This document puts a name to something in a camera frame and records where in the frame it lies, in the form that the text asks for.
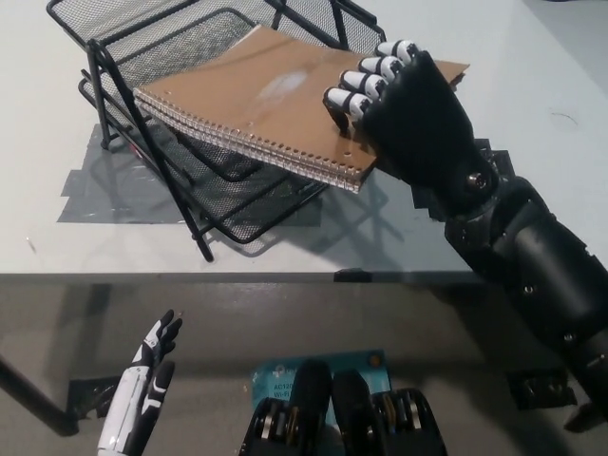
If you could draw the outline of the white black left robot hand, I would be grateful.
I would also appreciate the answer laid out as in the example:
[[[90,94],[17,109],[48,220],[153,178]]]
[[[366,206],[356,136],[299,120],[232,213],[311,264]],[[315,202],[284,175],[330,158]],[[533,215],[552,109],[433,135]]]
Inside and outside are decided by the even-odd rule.
[[[176,364],[164,357],[175,349],[181,325],[169,310],[143,338],[113,395],[97,444],[99,456],[143,455],[175,373]]]

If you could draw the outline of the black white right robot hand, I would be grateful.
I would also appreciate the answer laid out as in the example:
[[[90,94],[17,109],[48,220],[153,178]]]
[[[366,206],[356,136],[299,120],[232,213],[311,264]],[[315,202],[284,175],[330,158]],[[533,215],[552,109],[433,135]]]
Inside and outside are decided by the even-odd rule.
[[[354,127],[396,178],[431,191],[450,217],[481,213],[497,190],[450,83],[410,40],[380,43],[326,89],[323,105],[341,133]]]

